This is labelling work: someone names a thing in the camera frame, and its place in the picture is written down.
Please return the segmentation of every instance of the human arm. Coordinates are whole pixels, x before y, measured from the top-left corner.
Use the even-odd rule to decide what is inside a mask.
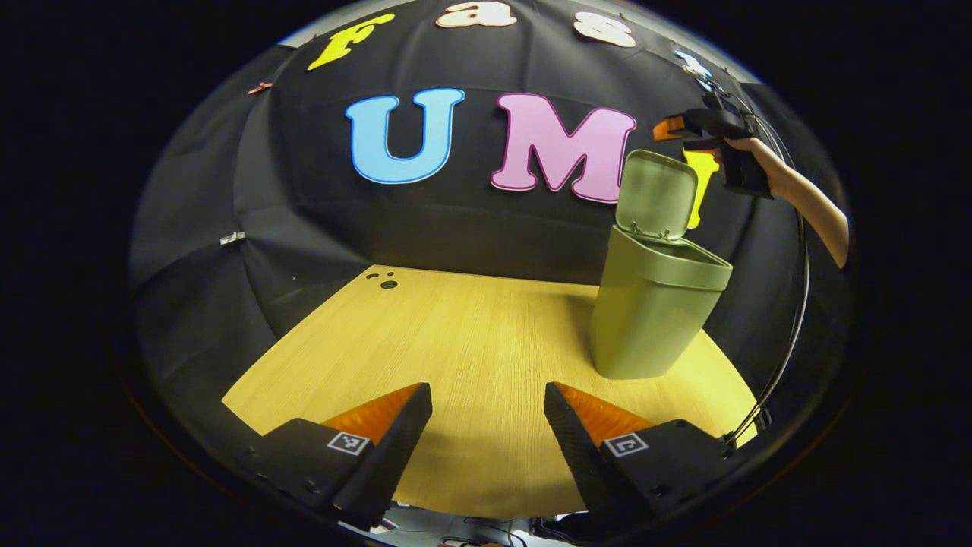
[[[843,268],[848,260],[851,244],[847,216],[813,182],[786,165],[763,141],[758,138],[731,139],[724,137],[729,146],[751,152],[766,171],[770,192],[788,201],[823,240],[830,256]]]

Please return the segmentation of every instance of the orange soft finger pad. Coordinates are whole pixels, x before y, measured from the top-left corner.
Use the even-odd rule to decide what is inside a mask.
[[[367,437],[377,445],[392,422],[395,421],[395,418],[399,416],[405,403],[415,394],[419,385],[422,384],[414,383],[391,393],[386,393],[377,399],[372,399],[363,405],[322,421],[321,425],[333,427],[345,433]]]
[[[584,429],[587,430],[587,434],[596,447],[601,447],[601,443],[605,439],[613,439],[655,425],[647,419],[614,406],[590,393],[585,393],[563,383],[554,382],[554,384],[564,394],[564,398],[567,399],[574,413],[580,418],[580,422],[584,425]]]
[[[662,120],[661,124],[655,126],[651,130],[651,136],[654,137],[655,141],[659,140],[672,140],[674,138],[679,138],[678,135],[671,134],[672,131],[678,131],[685,129],[685,120],[681,116],[672,116],[671,118],[666,118]]]

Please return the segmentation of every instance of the wire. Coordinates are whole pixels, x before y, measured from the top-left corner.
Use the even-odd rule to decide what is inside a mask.
[[[789,150],[783,143],[780,134],[773,128],[773,126],[770,125],[770,123],[766,120],[757,116],[752,109],[749,108],[749,105],[747,105],[746,102],[740,97],[723,90],[721,87],[716,88],[725,95],[735,98],[740,104],[743,105],[744,108],[746,108],[749,115],[752,116],[759,126],[766,132],[766,134],[769,135],[773,147],[776,149],[777,155],[791,168],[795,168],[793,157],[790,155]],[[774,371],[773,376],[770,377],[770,380],[763,387],[759,397],[756,399],[756,404],[753,405],[752,409],[749,411],[749,414],[746,415],[746,418],[743,419],[743,422],[740,423],[739,427],[730,433],[726,439],[727,443],[731,443],[738,439],[739,436],[749,428],[756,416],[759,415],[760,409],[762,409],[762,406],[766,404],[766,401],[769,400],[770,396],[773,394],[773,391],[776,390],[777,385],[780,383],[780,379],[782,378],[783,373],[786,371],[786,366],[789,364],[790,356],[793,354],[793,349],[796,347],[797,340],[800,338],[800,330],[803,327],[803,318],[807,311],[807,299],[810,295],[810,255],[807,252],[807,236],[803,215],[801,215],[799,211],[797,211],[796,215],[797,230],[799,233],[799,246],[803,254],[803,303],[800,305],[799,313],[794,314],[794,321],[790,326],[790,342],[789,347],[786,350],[786,355],[783,357],[780,365]]]
[[[446,541],[462,541],[463,544],[459,547],[466,547],[467,545],[476,545],[476,542],[468,537],[459,537],[457,535],[443,535],[440,537],[439,541],[445,543]]]
[[[506,539],[509,541],[509,547],[513,547],[513,538],[514,537],[520,540],[520,543],[523,544],[523,547],[527,547],[527,542],[524,541],[524,539],[522,537],[520,537],[519,535],[516,535],[515,533],[512,533],[512,530],[513,530],[513,521],[512,520],[509,521],[509,527],[507,529],[502,529],[502,528],[494,527],[492,525],[487,525],[487,524],[484,524],[484,523],[471,522],[469,519],[475,519],[475,517],[465,517],[463,519],[463,522],[466,523],[466,524],[468,524],[468,525],[477,525],[477,526],[480,526],[480,527],[485,527],[485,528],[489,528],[489,529],[496,529],[496,530],[499,530],[499,531],[506,532]]]
[[[576,545],[578,543],[581,543],[580,541],[577,541],[573,537],[570,537],[566,532],[558,531],[556,529],[549,529],[549,528],[547,528],[546,526],[543,525],[543,521],[541,519],[537,519],[537,522],[534,524],[534,526],[536,526],[537,528],[543,530],[546,533],[552,534],[552,535],[560,538],[562,541],[566,541],[566,542],[571,543],[573,545]]]

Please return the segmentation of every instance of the wooden table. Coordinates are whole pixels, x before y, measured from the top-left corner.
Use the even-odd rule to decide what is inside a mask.
[[[395,281],[394,288],[381,284]],[[323,421],[416,382],[433,414],[395,501],[512,519],[584,509],[543,415],[559,381],[656,423],[687,419],[712,436],[755,403],[700,331],[663,377],[607,380],[586,332],[598,287],[375,265],[272,347],[223,402],[258,433]],[[753,435],[750,428],[740,440]]]

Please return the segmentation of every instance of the letter m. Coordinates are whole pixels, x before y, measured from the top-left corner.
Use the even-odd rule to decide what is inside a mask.
[[[571,190],[580,198],[616,203],[628,133],[637,122],[611,110],[592,110],[568,134],[549,99],[530,93],[509,93],[497,101],[509,117],[503,168],[493,173],[493,186],[504,190],[532,190],[537,178],[530,172],[530,154],[537,157],[547,187],[556,192],[584,162]]]

